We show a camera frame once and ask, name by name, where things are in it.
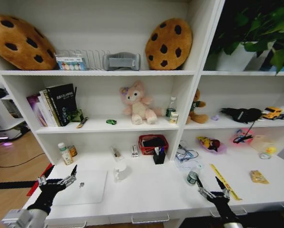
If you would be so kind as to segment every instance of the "brown plush toy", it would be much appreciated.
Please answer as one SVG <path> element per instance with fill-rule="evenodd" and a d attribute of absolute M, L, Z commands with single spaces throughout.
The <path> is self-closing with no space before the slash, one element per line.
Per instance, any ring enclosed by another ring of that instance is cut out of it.
<path fill-rule="evenodd" d="M 180 18 L 162 22 L 146 44 L 150 69 L 175 70 L 187 59 L 193 43 L 190 26 Z"/>
<path fill-rule="evenodd" d="M 189 124 L 191 122 L 191 120 L 199 123 L 199 124 L 204 124 L 206 121 L 208 121 L 208 116 L 205 114 L 202 115 L 197 115 L 195 113 L 195 108 L 199 107 L 202 108 L 206 105 L 206 103 L 204 101 L 199 101 L 200 98 L 200 91 L 197 89 L 195 97 L 194 97 L 194 101 L 191 105 L 190 108 L 190 112 L 189 115 L 187 117 L 187 121 L 186 124 Z"/>
<path fill-rule="evenodd" d="M 0 15 L 0 55 L 22 70 L 52 70 L 54 47 L 28 22 Z"/>

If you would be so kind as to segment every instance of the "white flower pot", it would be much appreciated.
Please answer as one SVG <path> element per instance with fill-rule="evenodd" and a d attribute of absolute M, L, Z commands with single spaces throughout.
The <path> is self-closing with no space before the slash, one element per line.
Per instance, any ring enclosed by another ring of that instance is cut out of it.
<path fill-rule="evenodd" d="M 247 64 L 245 71 L 259 70 L 261 65 L 264 63 L 265 58 L 269 54 L 275 42 L 269 42 L 267 44 L 268 50 L 263 51 L 263 53 L 257 57 L 257 53 L 254 53 L 251 61 Z"/>
<path fill-rule="evenodd" d="M 243 71 L 253 58 L 255 52 L 248 52 L 242 44 L 231 55 L 221 51 L 217 56 L 216 70 L 219 71 Z"/>

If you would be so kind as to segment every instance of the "red mesh basket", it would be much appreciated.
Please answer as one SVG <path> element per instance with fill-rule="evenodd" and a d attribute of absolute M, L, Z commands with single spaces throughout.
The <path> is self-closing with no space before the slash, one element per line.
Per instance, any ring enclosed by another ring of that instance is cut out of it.
<path fill-rule="evenodd" d="M 148 140 L 152 140 L 152 139 L 157 138 L 157 137 L 163 139 L 163 141 L 165 142 L 164 151 L 165 151 L 165 153 L 167 153 L 168 142 L 163 135 L 161 135 L 161 134 L 147 134 L 147 135 L 141 135 L 138 138 L 138 146 L 140 147 L 143 155 L 152 155 L 155 152 L 154 146 L 145 147 L 145 146 L 143 146 L 143 142 L 148 141 Z"/>

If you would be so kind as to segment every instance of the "black book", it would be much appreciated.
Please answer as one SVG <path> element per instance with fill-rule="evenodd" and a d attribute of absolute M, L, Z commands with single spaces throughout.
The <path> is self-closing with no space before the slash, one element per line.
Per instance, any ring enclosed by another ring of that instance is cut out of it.
<path fill-rule="evenodd" d="M 73 84 L 54 85 L 46 88 L 61 126 L 70 122 L 76 103 Z"/>

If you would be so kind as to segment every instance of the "measuring tape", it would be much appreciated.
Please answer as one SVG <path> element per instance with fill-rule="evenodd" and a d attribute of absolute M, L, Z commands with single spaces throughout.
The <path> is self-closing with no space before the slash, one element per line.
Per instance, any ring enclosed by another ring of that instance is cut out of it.
<path fill-rule="evenodd" d="M 210 166 L 212 167 L 212 169 L 214 170 L 215 174 L 218 176 L 218 178 L 220 179 L 220 181 L 223 182 L 223 184 L 225 185 L 225 187 L 230 191 L 230 193 L 232 194 L 232 196 L 234 197 L 235 200 L 242 200 L 241 198 L 239 198 L 237 196 L 237 194 L 234 192 L 234 190 L 232 189 L 232 187 L 226 182 L 226 180 L 224 179 L 224 177 L 221 175 L 221 173 L 218 171 L 218 169 L 213 165 L 210 164 Z"/>

